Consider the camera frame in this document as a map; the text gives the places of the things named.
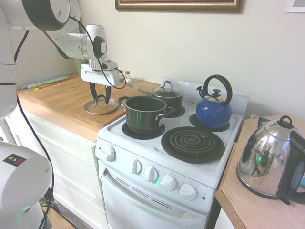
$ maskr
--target stainless steel kettle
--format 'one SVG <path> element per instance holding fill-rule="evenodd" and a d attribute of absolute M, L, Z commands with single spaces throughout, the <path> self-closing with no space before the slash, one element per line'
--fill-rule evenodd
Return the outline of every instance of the stainless steel kettle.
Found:
<path fill-rule="evenodd" d="M 286 115 L 265 121 L 251 135 L 236 167 L 237 176 L 261 197 L 305 204 L 305 192 L 297 192 L 305 172 L 305 139 Z"/>

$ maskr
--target label sticker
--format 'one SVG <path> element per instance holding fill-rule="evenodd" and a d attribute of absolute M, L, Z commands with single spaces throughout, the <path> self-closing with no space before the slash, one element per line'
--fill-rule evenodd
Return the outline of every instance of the label sticker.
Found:
<path fill-rule="evenodd" d="M 159 120 L 159 127 L 163 124 L 163 118 Z"/>
<path fill-rule="evenodd" d="M 18 167 L 19 165 L 21 165 L 22 162 L 24 162 L 26 159 L 21 157 L 21 156 L 18 156 L 16 154 L 12 154 L 12 155 L 9 155 L 6 159 L 4 159 L 3 161 L 10 164 L 10 165 L 13 165 L 13 166 L 16 166 Z"/>

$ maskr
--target oven handle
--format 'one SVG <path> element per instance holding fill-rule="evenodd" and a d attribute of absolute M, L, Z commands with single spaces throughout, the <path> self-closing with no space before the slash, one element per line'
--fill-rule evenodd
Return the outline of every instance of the oven handle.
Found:
<path fill-rule="evenodd" d="M 199 216 L 198 214 L 195 214 L 191 211 L 187 211 L 182 216 L 174 216 L 171 214 L 168 214 L 165 211 L 160 210 L 159 208 L 154 208 L 151 206 L 146 205 L 142 201 L 136 199 L 137 197 L 131 196 L 127 192 L 125 192 L 122 188 L 118 187 L 109 176 L 109 173 L 102 176 L 102 182 L 105 182 L 113 191 L 119 193 L 119 196 L 124 198 L 127 202 L 132 204 L 133 206 L 137 207 L 138 209 L 141 209 L 142 211 L 153 215 L 159 219 L 166 220 L 171 223 L 175 223 L 179 226 L 188 226 L 188 225 L 195 225 L 200 224 L 204 222 L 204 218 Z"/>

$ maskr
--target burner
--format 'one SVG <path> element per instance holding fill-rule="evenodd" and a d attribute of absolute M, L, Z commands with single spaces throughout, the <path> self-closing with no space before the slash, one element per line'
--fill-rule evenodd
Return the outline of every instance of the burner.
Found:
<path fill-rule="evenodd" d="M 176 117 L 180 117 L 180 116 L 184 115 L 184 113 L 185 113 L 185 108 L 182 106 L 180 108 L 180 110 L 176 111 L 176 113 L 174 113 L 174 114 L 167 115 L 167 113 L 165 113 L 164 118 L 176 118 Z"/>
<path fill-rule="evenodd" d="M 195 164 L 219 159 L 225 149 L 217 135 L 189 126 L 167 131 L 162 137 L 162 146 L 169 155 Z"/>
<path fill-rule="evenodd" d="M 191 115 L 190 122 L 193 126 L 199 128 L 199 129 L 204 129 L 204 130 L 211 131 L 211 132 L 222 132 L 222 131 L 229 129 L 229 127 L 230 127 L 230 123 L 228 123 L 227 125 L 225 125 L 224 127 L 221 127 L 221 128 L 206 127 L 199 122 L 198 118 L 196 117 L 196 114 Z"/>
<path fill-rule="evenodd" d="M 122 131 L 129 137 L 139 140 L 149 140 L 161 136 L 165 132 L 165 126 L 162 124 L 159 129 L 151 132 L 137 132 L 132 130 L 125 122 L 122 126 Z"/>

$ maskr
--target stove knob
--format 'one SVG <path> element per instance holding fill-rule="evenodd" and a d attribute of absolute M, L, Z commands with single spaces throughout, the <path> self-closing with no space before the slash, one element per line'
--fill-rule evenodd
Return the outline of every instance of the stove knob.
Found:
<path fill-rule="evenodd" d="M 129 172 L 132 174 L 139 174 L 142 171 L 142 165 L 139 160 L 133 160 L 129 164 Z"/>
<path fill-rule="evenodd" d="M 176 180 L 170 175 L 165 175 L 160 184 L 166 187 L 168 190 L 173 190 L 176 187 Z"/>
<path fill-rule="evenodd" d="M 105 147 L 101 149 L 102 156 L 107 161 L 113 161 L 115 157 L 115 151 L 112 147 Z"/>
<path fill-rule="evenodd" d="M 148 182 L 155 182 L 159 176 L 157 169 L 153 167 L 148 167 L 147 169 L 145 169 L 144 174 L 145 174 L 145 180 Z"/>
<path fill-rule="evenodd" d="M 195 198 L 197 194 L 196 189 L 191 185 L 182 185 L 180 188 L 180 196 L 189 200 L 192 200 Z"/>

